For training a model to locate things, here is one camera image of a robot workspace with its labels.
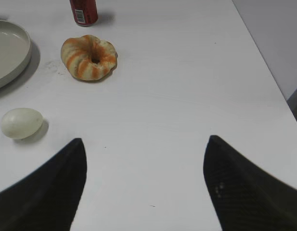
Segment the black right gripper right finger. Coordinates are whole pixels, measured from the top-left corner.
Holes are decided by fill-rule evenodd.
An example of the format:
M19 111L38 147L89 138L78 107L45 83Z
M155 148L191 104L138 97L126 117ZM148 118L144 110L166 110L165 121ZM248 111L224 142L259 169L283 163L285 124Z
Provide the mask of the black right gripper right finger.
M297 231L297 190L211 135L203 174L224 231Z

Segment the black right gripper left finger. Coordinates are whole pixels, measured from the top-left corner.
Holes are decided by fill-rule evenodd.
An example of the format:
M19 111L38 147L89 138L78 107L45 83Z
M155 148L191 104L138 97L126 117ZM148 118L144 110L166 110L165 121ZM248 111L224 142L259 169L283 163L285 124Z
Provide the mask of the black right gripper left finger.
M81 138L0 192L0 231L68 231L87 178Z

